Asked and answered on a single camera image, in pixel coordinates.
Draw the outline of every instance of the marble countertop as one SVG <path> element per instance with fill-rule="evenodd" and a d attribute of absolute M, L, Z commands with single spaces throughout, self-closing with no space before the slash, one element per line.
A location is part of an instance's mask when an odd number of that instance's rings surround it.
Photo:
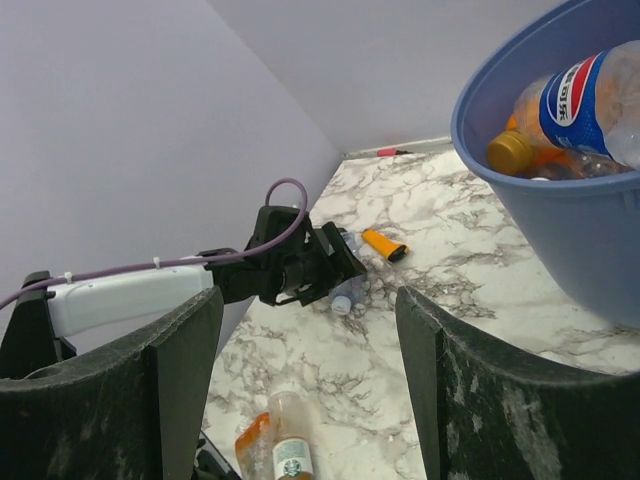
<path fill-rule="evenodd" d="M 270 394 L 294 389 L 310 407 L 316 478 L 426 478 L 395 327 L 403 285 L 548 359 L 613 374 L 640 369 L 640 331 L 573 303 L 453 150 L 345 161 L 311 219 L 373 227 L 412 252 L 392 265 L 361 246 L 370 289 L 366 309 L 348 317 L 326 299 L 252 304 L 216 360 L 203 421 L 235 468 L 238 424 Z"/>

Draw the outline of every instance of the trash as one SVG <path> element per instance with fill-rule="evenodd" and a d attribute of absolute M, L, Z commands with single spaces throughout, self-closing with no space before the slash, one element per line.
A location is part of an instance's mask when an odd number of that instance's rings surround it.
<path fill-rule="evenodd" d="M 281 392 L 269 398 L 276 480 L 313 480 L 308 414 L 300 396 Z"/>
<path fill-rule="evenodd" d="M 364 231 L 362 239 L 392 263 L 402 260 L 409 253 L 409 247 L 406 245 L 395 243 L 371 228 Z"/>
<path fill-rule="evenodd" d="M 541 78 L 516 101 L 510 122 L 514 128 L 489 144 L 489 165 L 498 172 L 519 175 L 533 166 L 541 149 L 562 148 L 640 169 L 638 95 L 640 41 L 605 50 Z M 581 178 L 629 171 L 610 167 L 601 164 Z"/>
<path fill-rule="evenodd" d="M 350 232 L 344 232 L 342 233 L 342 238 L 353 254 L 358 257 L 358 246 L 356 244 L 355 235 Z M 355 306 L 362 304 L 365 295 L 365 278 L 365 275 L 350 278 L 329 292 L 331 310 L 334 313 L 337 313 L 338 315 L 348 315 Z"/>
<path fill-rule="evenodd" d="M 244 480 L 273 480 L 271 422 L 262 413 L 250 425 L 238 427 L 235 443 L 236 458 Z"/>
<path fill-rule="evenodd" d="M 580 180 L 606 177 L 633 171 L 604 155 L 587 154 L 567 150 L 544 165 L 527 170 L 525 177 L 546 180 Z"/>

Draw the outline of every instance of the gold bottle cap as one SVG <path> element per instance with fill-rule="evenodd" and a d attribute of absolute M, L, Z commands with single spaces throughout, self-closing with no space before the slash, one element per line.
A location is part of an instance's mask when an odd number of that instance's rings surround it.
<path fill-rule="evenodd" d="M 505 175 L 518 175 L 535 159 L 536 152 L 521 133 L 508 130 L 494 138 L 487 147 L 489 166 Z"/>

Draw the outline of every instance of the starbucks bottle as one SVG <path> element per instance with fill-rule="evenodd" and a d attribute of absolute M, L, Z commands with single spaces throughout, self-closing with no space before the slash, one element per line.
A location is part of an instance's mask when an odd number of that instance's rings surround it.
<path fill-rule="evenodd" d="M 294 392 L 269 398 L 275 480 L 313 480 L 305 405 Z"/>

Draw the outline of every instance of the orange bottle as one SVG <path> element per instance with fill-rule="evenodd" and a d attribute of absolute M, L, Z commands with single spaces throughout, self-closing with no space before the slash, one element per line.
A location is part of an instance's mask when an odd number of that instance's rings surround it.
<path fill-rule="evenodd" d="M 505 175 L 526 175 L 549 162 L 569 165 L 571 159 L 556 147 L 534 147 L 518 132 L 514 115 L 509 117 L 505 131 L 498 135 L 487 148 L 487 158 L 493 170 Z"/>
<path fill-rule="evenodd" d="M 236 440 L 236 459 L 243 478 L 272 480 L 272 438 L 269 413 L 265 412 L 243 429 Z"/>

